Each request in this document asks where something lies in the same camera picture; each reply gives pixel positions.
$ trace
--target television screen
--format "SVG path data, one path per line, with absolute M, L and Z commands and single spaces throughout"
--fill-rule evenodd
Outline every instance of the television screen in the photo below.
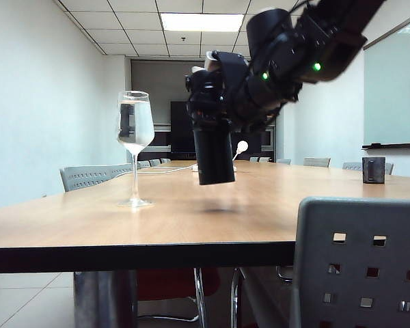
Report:
M 187 114 L 187 103 L 185 101 L 170 102 L 170 120 L 172 125 L 170 135 L 172 152 L 195 152 L 193 124 Z
M 237 151 L 237 144 L 242 140 L 246 141 L 248 144 L 246 154 L 261 152 L 261 133 L 233 132 L 231 133 L 231 146 L 233 154 Z

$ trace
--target glass stem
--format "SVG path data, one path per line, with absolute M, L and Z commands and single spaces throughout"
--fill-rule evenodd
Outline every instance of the glass stem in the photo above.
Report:
M 133 183 L 133 186 L 132 186 L 132 195 L 131 195 L 132 200 L 138 200 L 139 199 L 137 161 L 138 161 L 138 154 L 132 154 L 132 168 L 133 168 L 133 172 L 134 172 L 134 183 Z

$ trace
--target small black cup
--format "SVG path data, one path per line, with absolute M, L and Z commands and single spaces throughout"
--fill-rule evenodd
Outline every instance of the small black cup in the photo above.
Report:
M 384 183 L 385 157 L 363 157 L 363 183 Z

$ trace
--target water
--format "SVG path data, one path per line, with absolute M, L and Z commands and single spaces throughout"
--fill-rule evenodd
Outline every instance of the water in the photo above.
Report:
M 120 103 L 118 141 L 132 154 L 140 153 L 155 132 L 150 103 L 142 100 L 123 100 Z

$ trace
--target conference table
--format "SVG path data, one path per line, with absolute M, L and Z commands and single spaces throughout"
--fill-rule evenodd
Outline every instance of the conference table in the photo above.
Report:
M 160 165 L 188 166 L 172 161 Z M 133 175 L 0 208 L 0 273 L 291 264 L 307 196 L 410 199 L 410 178 L 364 184 L 361 172 L 235 161 L 236 182 L 199 186 L 184 169 L 140 174 L 153 205 L 118 206 Z

